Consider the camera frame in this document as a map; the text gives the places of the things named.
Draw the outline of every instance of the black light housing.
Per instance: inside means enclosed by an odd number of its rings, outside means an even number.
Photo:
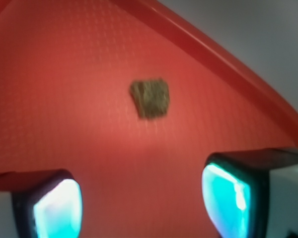
[[[298,149],[214,153],[202,191],[222,237],[298,237]]]
[[[0,237],[78,237],[79,184],[66,170],[0,174]]]

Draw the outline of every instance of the textured red surface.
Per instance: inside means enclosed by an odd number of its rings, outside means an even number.
[[[140,120],[129,85],[156,76],[168,115]],[[12,0],[0,14],[0,172],[71,171],[81,237],[216,236],[206,157],[296,145],[285,128],[108,0]]]

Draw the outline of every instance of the gray background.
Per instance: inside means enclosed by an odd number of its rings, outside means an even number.
[[[236,56],[298,112],[298,0],[159,0]]]

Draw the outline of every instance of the cyan light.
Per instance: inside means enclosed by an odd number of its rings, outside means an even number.
[[[223,238],[245,238],[249,226],[250,187],[220,166],[210,163],[202,174],[203,199]]]
[[[79,184],[65,179],[44,195],[33,208],[38,238],[76,238],[82,219]]]

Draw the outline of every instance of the red tray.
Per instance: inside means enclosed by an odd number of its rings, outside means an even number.
[[[128,88],[161,76],[168,115]],[[81,237],[214,237],[201,172],[214,151],[297,146],[298,114],[153,0],[0,0],[0,172],[70,170]]]

